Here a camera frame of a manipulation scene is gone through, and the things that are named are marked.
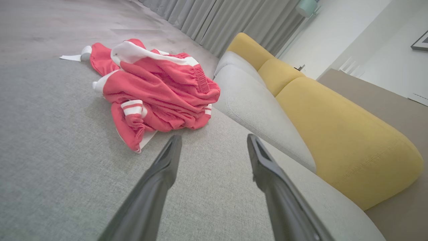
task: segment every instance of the green lampshade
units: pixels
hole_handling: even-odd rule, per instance
[[[297,4],[296,10],[300,15],[309,18],[317,9],[317,2],[315,0],[300,0]]]

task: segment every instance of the picture frame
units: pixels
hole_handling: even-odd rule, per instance
[[[428,31],[426,31],[424,35],[422,35],[414,44],[412,44],[411,48],[413,50],[428,52]]]

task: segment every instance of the gray upholstery fabric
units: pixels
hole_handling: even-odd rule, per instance
[[[261,83],[263,86],[266,87],[265,82],[263,81],[263,79],[261,78],[257,70],[250,63],[248,63],[243,57],[237,55],[232,51],[227,51],[226,53],[223,54],[220,61],[218,62],[217,68],[215,69],[214,76],[216,76],[224,66],[227,66],[230,64],[235,65],[238,68],[244,70],[249,75],[251,75],[255,80],[257,80],[259,83]]]
[[[223,67],[214,81],[221,89],[215,108],[315,173],[308,147],[269,90],[234,65]]]
[[[183,136],[158,241],[273,240],[252,181],[249,131],[213,109],[198,130],[157,133],[135,154],[122,142],[99,78],[80,62],[0,67],[0,238],[95,240],[168,138]],[[266,143],[336,240],[384,240],[354,203]]]

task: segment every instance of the curtain fold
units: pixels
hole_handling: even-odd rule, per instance
[[[217,57],[239,32],[276,55],[304,19],[299,0],[140,1]]]

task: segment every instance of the red fabric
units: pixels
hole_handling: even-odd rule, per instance
[[[139,47],[142,42],[131,39]],[[120,62],[110,57],[111,50],[100,43],[92,46],[91,64],[101,75],[110,75],[103,95],[112,103],[111,112],[119,135],[134,151],[139,150],[144,131],[167,132],[181,128],[198,129],[211,118],[205,114],[208,104],[220,96],[220,88],[206,77],[200,64],[179,65],[168,60],[144,57],[135,63]],[[184,59],[188,54],[170,55]],[[147,110],[144,117],[138,114],[125,116],[121,104],[129,100],[142,100]]]

